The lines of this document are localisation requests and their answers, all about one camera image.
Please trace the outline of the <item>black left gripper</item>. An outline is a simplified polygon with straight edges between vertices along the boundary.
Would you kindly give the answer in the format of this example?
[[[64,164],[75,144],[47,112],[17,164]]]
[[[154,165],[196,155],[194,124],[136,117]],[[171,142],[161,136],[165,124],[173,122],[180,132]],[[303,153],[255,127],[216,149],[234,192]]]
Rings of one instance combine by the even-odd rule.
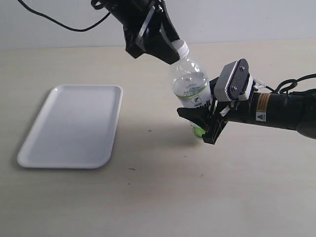
[[[172,42],[180,37],[164,0],[92,0],[91,6],[107,9],[122,24],[125,51],[133,58],[148,54],[169,65],[179,60]],[[149,24],[154,11],[161,23]]]

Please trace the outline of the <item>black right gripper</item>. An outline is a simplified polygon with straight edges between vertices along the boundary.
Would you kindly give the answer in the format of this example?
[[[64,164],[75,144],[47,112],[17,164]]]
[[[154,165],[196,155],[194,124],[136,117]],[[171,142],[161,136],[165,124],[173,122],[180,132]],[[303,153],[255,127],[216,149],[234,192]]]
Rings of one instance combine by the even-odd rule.
[[[217,86],[219,77],[209,81],[210,90],[214,98],[218,97],[220,88]],[[202,128],[205,133],[202,135],[203,142],[214,145],[223,132],[228,122],[244,124],[256,124],[257,96],[252,95],[250,99],[237,103],[231,107],[226,102],[213,104],[210,109],[199,108],[178,108],[179,117],[184,118]]]

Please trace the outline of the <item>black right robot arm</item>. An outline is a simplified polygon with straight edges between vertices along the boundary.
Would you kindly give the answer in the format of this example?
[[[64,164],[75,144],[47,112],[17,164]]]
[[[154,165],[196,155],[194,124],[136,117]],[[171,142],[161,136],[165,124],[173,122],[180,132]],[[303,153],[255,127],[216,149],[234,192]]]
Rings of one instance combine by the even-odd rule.
[[[180,117],[195,123],[204,130],[205,143],[215,144],[228,122],[297,131],[316,137],[316,90],[293,91],[301,81],[314,79],[315,74],[298,79],[287,79],[269,93],[253,90],[250,98],[236,105],[213,100],[211,108],[178,108]]]

